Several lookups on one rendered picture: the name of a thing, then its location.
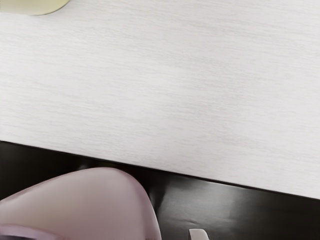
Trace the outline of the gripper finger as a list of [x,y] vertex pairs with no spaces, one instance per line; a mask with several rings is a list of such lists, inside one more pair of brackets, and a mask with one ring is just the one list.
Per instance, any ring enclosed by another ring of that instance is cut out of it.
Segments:
[[188,240],[210,240],[204,229],[191,228],[188,230]]

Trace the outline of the yellow-green cup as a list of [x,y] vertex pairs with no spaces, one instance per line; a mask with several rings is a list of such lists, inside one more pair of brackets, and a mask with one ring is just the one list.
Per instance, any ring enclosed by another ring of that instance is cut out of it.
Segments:
[[0,13],[41,16],[51,14],[70,0],[0,0]]

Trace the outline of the lilac cup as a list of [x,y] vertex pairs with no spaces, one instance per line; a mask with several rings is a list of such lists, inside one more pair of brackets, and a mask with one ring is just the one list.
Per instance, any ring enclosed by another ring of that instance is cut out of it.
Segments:
[[143,186],[115,168],[64,174],[0,200],[0,240],[162,240]]

